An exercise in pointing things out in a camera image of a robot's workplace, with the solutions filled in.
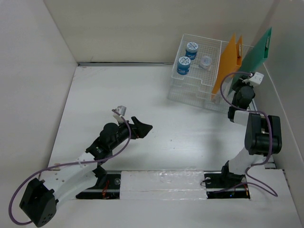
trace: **green folder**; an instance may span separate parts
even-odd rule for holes
[[[270,45],[271,28],[264,33],[256,45],[244,57],[242,66],[238,71],[254,72],[258,69],[264,61],[268,58],[268,50]],[[241,75],[234,75],[229,93],[232,92],[232,86],[237,82]]]

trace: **plastic mesh tray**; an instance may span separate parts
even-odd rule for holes
[[[180,57],[185,56],[188,42],[197,43],[199,49],[196,58],[191,61],[189,73],[183,76],[176,72],[177,61]],[[221,40],[184,34],[174,61],[168,98],[217,112],[227,112],[228,105],[219,95],[211,100],[211,91],[218,75],[220,55],[227,44],[228,42]],[[242,56],[244,57],[251,48],[251,46],[243,45]],[[199,68],[199,61],[203,56],[209,56],[212,59],[209,71]]]

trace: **blue jar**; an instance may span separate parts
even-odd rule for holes
[[[199,49],[197,43],[189,42],[186,46],[186,55],[189,59],[194,60]]]
[[[189,73],[191,60],[189,57],[180,57],[177,61],[177,73],[180,75],[186,75]]]

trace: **orange binder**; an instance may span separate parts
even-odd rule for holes
[[[234,33],[227,47],[219,59],[218,77],[212,89],[211,98],[219,91],[220,84],[224,77],[234,71],[237,71],[242,65],[242,36],[236,43],[236,34]]]

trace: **white wall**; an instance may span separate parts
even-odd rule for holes
[[[182,34],[251,44],[273,0],[45,0],[78,62],[173,62]]]
[[[0,0],[0,31],[0,227],[12,228],[9,199],[48,162],[76,62],[42,0]]]
[[[268,60],[270,78],[257,88],[259,109],[279,115],[282,151],[275,157],[285,169],[291,193],[304,224],[304,1],[281,0],[268,22],[273,26]]]

